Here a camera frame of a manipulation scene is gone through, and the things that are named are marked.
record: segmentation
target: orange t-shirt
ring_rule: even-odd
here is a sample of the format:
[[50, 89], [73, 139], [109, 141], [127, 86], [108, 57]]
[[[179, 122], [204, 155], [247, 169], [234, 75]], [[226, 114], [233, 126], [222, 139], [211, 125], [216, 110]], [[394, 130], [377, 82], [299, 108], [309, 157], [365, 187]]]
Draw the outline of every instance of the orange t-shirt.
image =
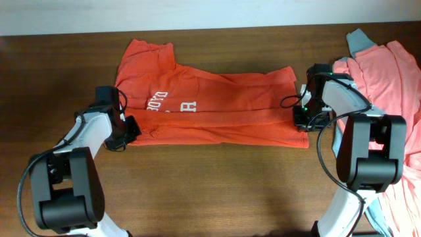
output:
[[171, 43], [134, 40], [118, 68], [116, 87], [128, 97], [126, 115], [141, 128], [133, 145], [307, 148], [307, 134], [294, 127], [292, 109], [280, 108], [283, 97], [296, 94], [294, 81], [291, 67], [268, 74], [211, 74], [177, 64]]

